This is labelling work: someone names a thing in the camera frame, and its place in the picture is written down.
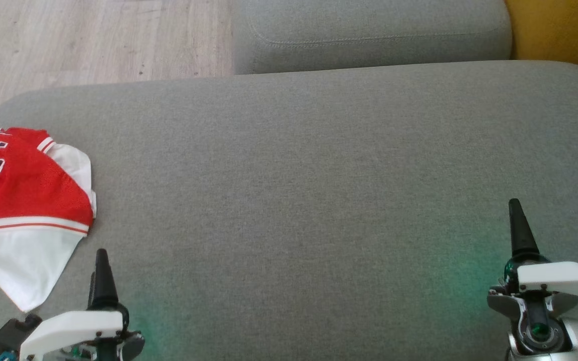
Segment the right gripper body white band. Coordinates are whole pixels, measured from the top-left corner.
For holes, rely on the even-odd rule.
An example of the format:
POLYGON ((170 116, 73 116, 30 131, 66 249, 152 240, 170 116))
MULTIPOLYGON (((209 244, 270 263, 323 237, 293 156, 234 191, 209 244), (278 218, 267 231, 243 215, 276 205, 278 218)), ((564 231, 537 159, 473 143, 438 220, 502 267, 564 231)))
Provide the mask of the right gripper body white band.
POLYGON ((488 306, 511 323, 506 359, 578 359, 578 263, 516 265, 509 261, 488 306))

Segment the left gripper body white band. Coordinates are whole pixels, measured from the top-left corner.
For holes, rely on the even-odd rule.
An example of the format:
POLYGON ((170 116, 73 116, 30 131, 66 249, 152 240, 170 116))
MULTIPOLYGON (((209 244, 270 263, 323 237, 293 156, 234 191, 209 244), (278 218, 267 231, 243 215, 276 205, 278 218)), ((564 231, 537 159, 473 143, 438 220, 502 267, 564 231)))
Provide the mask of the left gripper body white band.
POLYGON ((140 331, 130 331, 121 303, 64 312, 42 321, 21 343, 20 360, 134 360, 145 347, 140 331))

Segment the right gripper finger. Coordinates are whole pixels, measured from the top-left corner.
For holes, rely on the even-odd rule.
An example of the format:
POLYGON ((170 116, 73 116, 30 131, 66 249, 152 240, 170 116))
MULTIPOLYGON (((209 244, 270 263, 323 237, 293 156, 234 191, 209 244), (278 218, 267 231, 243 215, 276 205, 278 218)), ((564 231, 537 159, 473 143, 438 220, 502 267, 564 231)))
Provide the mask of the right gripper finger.
POLYGON ((516 257, 523 254, 540 255, 535 237, 519 199, 510 199, 508 208, 512 256, 516 257))

